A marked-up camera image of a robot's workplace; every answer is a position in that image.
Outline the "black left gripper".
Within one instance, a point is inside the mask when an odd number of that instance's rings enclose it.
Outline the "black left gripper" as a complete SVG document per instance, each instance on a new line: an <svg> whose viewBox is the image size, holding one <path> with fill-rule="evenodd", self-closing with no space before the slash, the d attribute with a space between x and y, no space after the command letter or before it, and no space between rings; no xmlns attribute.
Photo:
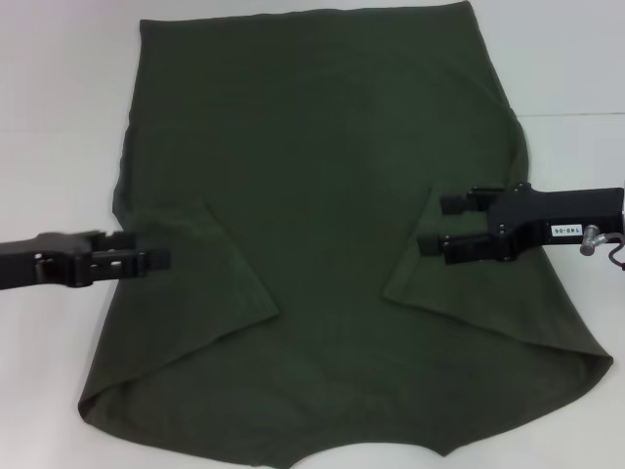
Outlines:
<svg viewBox="0 0 625 469"><path fill-rule="evenodd" d="M88 271L95 253L95 281L145 277L171 267L168 250L135 250L136 236L125 232L48 232L1 243L1 289L57 284L90 286Z"/></svg>

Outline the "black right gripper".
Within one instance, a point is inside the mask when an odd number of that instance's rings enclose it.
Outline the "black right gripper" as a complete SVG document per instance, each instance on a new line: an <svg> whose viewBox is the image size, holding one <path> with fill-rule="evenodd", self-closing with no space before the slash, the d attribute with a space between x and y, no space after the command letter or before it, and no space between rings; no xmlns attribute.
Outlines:
<svg viewBox="0 0 625 469"><path fill-rule="evenodd" d="M544 245L578 244L590 256L624 234L624 190L608 188L540 192L531 185L512 189L473 187L439 198L442 214L487 212L487 234L419 234L424 257L447 265L483 260L513 261Z"/></svg>

